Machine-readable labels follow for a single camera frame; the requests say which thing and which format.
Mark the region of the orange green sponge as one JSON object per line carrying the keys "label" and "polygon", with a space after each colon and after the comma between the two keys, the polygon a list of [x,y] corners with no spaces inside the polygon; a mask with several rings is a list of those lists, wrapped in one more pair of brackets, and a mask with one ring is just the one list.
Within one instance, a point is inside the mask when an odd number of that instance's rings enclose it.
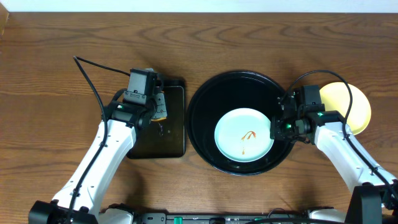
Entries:
{"label": "orange green sponge", "polygon": [[165,104],[165,94],[160,92],[155,95],[155,113],[152,117],[153,121],[161,121],[167,118],[167,107]]}

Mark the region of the light blue plate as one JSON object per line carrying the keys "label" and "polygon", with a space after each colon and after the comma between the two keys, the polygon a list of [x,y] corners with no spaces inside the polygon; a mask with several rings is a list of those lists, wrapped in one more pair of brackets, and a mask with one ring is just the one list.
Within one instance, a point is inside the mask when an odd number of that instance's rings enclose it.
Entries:
{"label": "light blue plate", "polygon": [[271,121],[263,113],[238,108],[223,115],[214,132],[215,144],[225,157],[235,162],[254,162],[271,150]]}

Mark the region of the yellow plate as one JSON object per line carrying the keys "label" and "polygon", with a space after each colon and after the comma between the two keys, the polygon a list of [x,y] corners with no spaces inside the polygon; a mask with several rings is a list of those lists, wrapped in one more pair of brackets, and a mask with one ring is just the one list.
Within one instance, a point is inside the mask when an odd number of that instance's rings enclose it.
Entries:
{"label": "yellow plate", "polygon": [[[365,94],[357,87],[348,85],[353,97],[347,124],[354,135],[363,132],[371,120],[371,105]],[[320,89],[321,101],[327,111],[339,111],[346,115],[350,103],[349,92],[343,82],[329,83]]]}

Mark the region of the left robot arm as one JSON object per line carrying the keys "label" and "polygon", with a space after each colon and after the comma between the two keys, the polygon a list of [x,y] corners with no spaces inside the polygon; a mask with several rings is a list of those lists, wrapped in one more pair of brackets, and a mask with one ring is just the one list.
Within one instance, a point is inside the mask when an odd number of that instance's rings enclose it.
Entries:
{"label": "left robot arm", "polygon": [[36,201],[29,223],[133,223],[134,212],[120,204],[101,211],[104,195],[137,134],[151,121],[165,119],[164,92],[118,91],[102,109],[95,140],[74,174],[52,201]]}

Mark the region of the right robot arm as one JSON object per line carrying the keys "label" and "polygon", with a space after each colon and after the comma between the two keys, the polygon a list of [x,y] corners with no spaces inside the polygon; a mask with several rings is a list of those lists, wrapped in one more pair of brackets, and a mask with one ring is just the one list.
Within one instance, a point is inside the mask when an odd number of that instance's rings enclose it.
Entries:
{"label": "right robot arm", "polygon": [[397,177],[372,158],[338,111],[275,116],[271,139],[310,143],[327,156],[352,193],[345,223],[397,221]]}

